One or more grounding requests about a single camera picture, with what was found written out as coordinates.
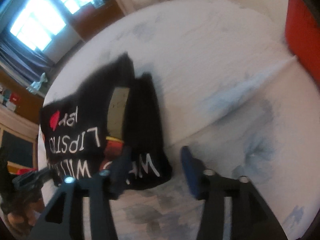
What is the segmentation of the person's left hand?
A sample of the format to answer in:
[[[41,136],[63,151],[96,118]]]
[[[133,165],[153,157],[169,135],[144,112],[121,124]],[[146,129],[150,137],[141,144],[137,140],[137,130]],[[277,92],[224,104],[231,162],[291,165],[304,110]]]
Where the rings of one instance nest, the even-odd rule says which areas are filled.
[[[36,202],[25,204],[19,211],[11,212],[7,215],[9,224],[23,235],[28,235],[35,226],[45,205],[40,197]]]

